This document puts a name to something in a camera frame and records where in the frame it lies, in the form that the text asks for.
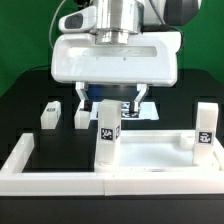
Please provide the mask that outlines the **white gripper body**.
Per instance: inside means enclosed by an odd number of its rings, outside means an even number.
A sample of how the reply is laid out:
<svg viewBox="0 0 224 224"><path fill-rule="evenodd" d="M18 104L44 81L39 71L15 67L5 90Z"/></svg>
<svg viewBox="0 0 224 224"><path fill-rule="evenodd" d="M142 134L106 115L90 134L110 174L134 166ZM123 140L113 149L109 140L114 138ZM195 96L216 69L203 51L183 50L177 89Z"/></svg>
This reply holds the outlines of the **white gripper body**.
<svg viewBox="0 0 224 224"><path fill-rule="evenodd" d="M180 46L178 32L132 35L126 45L97 45L91 34L66 34L55 43L51 74L63 83L172 86Z"/></svg>

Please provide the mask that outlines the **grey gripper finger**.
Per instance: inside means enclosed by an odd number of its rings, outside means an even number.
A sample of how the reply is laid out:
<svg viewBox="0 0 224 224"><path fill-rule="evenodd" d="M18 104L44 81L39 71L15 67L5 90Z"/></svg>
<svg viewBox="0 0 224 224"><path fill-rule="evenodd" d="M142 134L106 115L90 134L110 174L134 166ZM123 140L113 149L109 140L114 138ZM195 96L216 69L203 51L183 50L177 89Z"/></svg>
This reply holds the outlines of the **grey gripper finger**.
<svg viewBox="0 0 224 224"><path fill-rule="evenodd" d="M92 110L92 101L88 98L87 95L88 85L85 82L77 82L75 89L80 99L80 109L82 111L90 112Z"/></svg>
<svg viewBox="0 0 224 224"><path fill-rule="evenodd" d="M137 88L137 96L133 101L130 102L129 112L130 113L138 113L140 110L140 104L148 94L148 85L147 84L138 84Z"/></svg>

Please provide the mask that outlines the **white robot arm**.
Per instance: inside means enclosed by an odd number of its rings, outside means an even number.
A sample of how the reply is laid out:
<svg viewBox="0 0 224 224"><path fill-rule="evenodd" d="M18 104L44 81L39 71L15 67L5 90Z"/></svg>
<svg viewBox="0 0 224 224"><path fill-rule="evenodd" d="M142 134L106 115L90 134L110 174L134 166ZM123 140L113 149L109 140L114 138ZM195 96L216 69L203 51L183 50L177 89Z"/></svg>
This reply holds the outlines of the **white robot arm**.
<svg viewBox="0 0 224 224"><path fill-rule="evenodd" d="M59 20L51 74L58 82L135 85L137 112L150 86L177 80L177 53L202 0L89 0Z"/></svg>

